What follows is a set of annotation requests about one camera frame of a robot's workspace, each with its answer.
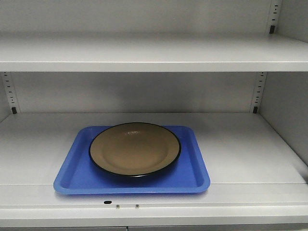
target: metal shelf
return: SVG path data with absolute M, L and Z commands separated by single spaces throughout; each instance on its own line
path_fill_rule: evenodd
M 308 71 L 308 44 L 283 36 L 2 33 L 3 71 Z
M 53 181 L 80 129 L 132 121 L 191 127 L 211 178 L 208 191 L 190 196 L 65 196 L 54 191 Z M 256 114 L 16 114 L 0 124 L 0 146 L 2 226 L 264 224 L 308 219 L 308 168 Z M 105 205 L 105 200 L 112 203 Z

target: lower shelf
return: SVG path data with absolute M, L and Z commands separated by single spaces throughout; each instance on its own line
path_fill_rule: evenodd
M 172 196 L 65 196 L 54 191 L 53 181 L 79 130 L 136 121 L 191 127 L 211 178 L 210 188 Z M 4 227 L 308 220 L 308 168 L 260 115 L 16 114 L 0 123 L 0 147 L 0 226 Z

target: cabinet door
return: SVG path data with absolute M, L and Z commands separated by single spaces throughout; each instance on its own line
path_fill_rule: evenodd
M 127 231 L 126 227 L 1 228 L 0 231 Z
M 305 224 L 139 226 L 128 231 L 308 231 Z

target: upper shelf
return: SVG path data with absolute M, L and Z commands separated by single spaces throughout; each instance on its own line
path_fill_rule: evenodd
M 1 33 L 0 71 L 308 71 L 308 44 L 278 35 Z

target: black plate rim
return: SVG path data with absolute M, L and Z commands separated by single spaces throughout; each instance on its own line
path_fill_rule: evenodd
M 178 141 L 178 143 L 179 143 L 179 152 L 178 152 L 177 156 L 174 158 L 173 161 L 171 161 L 167 166 L 165 166 L 165 167 L 163 167 L 163 168 L 160 168 L 160 169 L 155 170 L 155 171 L 152 171 L 152 172 L 147 172 L 147 173 L 137 174 L 137 175 L 119 174 L 119 173 L 109 171 L 109 170 L 107 170 L 107 169 L 105 169 L 105 168 L 99 166 L 99 165 L 93 160 L 93 158 L 92 158 L 92 156 L 91 156 L 90 149 L 91 149 L 92 143 L 94 142 L 94 140 L 96 139 L 96 137 L 98 137 L 98 136 L 99 136 L 100 134 L 102 134 L 103 132 L 105 132 L 105 131 L 107 131 L 107 130 L 109 130 L 109 129 L 111 129 L 111 128 L 117 127 L 117 126 L 124 125 L 124 124 L 150 124 L 150 125 L 155 125 L 155 126 L 158 126 L 158 127 L 160 127 L 160 128 L 163 128 L 163 129 L 169 131 L 169 132 L 177 139 L 177 141 Z M 107 128 L 107 129 L 105 129 L 104 131 L 100 132 L 99 134 L 97 134 L 97 135 L 93 138 L 93 140 L 91 141 L 91 144 L 90 144 L 90 146 L 89 146 L 89 151 L 88 151 L 88 153 L 89 153 L 90 160 L 91 160 L 92 163 L 93 163 L 95 166 L 97 166 L 98 168 L 100 168 L 100 169 L 102 169 L 102 170 L 104 170 L 104 171 L 106 171 L 106 172 L 109 172 L 109 173 L 111 173 L 111 174 L 117 175 L 117 176 L 132 177 L 132 178 L 133 178 L 133 177 L 148 176 L 148 175 L 150 175 L 150 174 L 153 174 L 153 173 L 156 173 L 156 172 L 159 172 L 159 171 L 162 171 L 162 170 L 166 169 L 167 167 L 169 167 L 170 165 L 172 165 L 173 163 L 175 163 L 176 160 L 179 158 L 180 153 L 181 153 L 181 148 L 182 148 L 181 142 L 180 142 L 179 138 L 177 137 L 177 135 L 174 134 L 174 132 L 170 131 L 169 129 L 167 129 L 167 128 L 161 126 L 161 125 L 152 124 L 152 123 L 147 123 L 147 122 L 128 122 L 128 123 L 122 123 L 122 124 L 117 124 L 117 125 L 111 126 L 111 127 Z

